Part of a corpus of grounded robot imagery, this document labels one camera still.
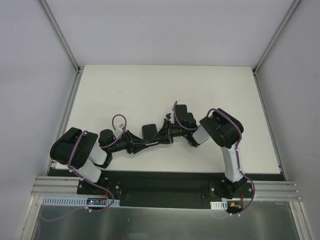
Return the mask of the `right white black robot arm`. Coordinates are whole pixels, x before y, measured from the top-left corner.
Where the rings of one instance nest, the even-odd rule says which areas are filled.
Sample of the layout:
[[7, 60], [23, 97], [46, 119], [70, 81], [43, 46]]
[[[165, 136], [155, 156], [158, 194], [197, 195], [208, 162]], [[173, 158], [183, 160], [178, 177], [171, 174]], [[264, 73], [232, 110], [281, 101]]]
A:
[[192, 147], [198, 147], [211, 138], [221, 147], [224, 160], [224, 175], [229, 181], [225, 192], [237, 197], [243, 191], [239, 182], [243, 175], [240, 153], [237, 152], [244, 132], [243, 125], [233, 116], [218, 108], [211, 110], [197, 125], [193, 114], [185, 104], [178, 104], [166, 115], [160, 130], [155, 124], [142, 127], [143, 139], [156, 144], [172, 144], [175, 137], [184, 137]]

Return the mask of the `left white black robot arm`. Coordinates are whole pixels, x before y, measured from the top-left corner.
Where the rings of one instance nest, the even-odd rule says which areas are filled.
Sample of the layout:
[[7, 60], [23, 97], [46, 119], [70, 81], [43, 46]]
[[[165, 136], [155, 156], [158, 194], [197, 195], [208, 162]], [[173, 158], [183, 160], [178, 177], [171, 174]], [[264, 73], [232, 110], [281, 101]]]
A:
[[96, 134], [71, 127], [52, 145], [49, 155], [77, 176], [87, 179], [89, 190], [99, 195], [106, 188], [100, 168], [109, 166], [113, 159], [112, 153], [125, 150], [128, 154], [136, 154], [151, 143], [128, 130], [117, 139], [110, 129]]

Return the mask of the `gold framed black smartphone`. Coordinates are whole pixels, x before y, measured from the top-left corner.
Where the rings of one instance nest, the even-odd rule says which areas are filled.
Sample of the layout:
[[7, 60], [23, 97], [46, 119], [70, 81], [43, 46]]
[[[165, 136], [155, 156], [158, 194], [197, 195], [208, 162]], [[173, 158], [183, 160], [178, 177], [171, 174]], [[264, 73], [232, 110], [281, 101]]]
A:
[[185, 121], [188, 118], [188, 110], [185, 104], [177, 104], [175, 106], [175, 116], [179, 122]]

